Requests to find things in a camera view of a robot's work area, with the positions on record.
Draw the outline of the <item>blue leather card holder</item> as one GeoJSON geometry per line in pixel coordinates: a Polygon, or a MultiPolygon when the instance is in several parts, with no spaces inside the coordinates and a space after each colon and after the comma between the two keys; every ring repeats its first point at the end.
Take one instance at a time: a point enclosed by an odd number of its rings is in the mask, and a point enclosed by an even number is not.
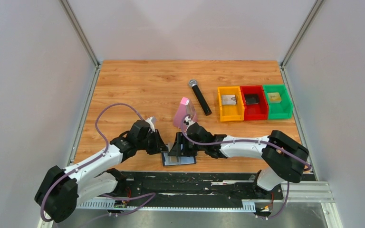
{"type": "Polygon", "coordinates": [[[196,164],[195,157],[173,157],[169,156],[167,152],[162,153],[162,163],[164,167],[177,165],[196,164]]]}

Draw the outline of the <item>gold VIP card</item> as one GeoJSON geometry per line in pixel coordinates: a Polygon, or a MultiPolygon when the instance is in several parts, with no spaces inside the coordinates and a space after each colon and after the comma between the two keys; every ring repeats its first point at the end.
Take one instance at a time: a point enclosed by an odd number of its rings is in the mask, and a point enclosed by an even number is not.
{"type": "Polygon", "coordinates": [[[181,157],[168,157],[167,160],[169,165],[179,165],[182,163],[181,157]]]}

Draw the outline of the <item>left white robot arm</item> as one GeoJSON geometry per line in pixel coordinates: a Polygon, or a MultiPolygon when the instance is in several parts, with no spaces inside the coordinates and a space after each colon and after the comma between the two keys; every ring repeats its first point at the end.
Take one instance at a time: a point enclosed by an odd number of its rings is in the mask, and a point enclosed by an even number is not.
{"type": "Polygon", "coordinates": [[[126,192],[126,182],[114,166],[121,164],[143,150],[157,154],[167,150],[160,133],[154,127],[156,118],[137,120],[126,136],[118,136],[87,159],[60,168],[51,167],[36,195],[40,214],[45,222],[56,223],[68,218],[76,206],[105,193],[122,196],[126,192]]]}

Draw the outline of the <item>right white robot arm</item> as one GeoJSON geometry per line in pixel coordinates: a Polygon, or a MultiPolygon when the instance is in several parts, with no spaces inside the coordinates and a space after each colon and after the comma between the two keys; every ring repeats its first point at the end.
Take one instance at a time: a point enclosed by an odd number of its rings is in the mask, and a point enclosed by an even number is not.
{"type": "Polygon", "coordinates": [[[215,159],[247,157],[264,160],[268,168],[257,173],[252,185],[253,194],[261,199],[283,181],[299,183],[303,173],[311,168],[307,162],[308,149],[279,130],[258,138],[212,134],[196,122],[184,125],[183,130],[176,134],[169,156],[195,157],[203,151],[215,159]]]}

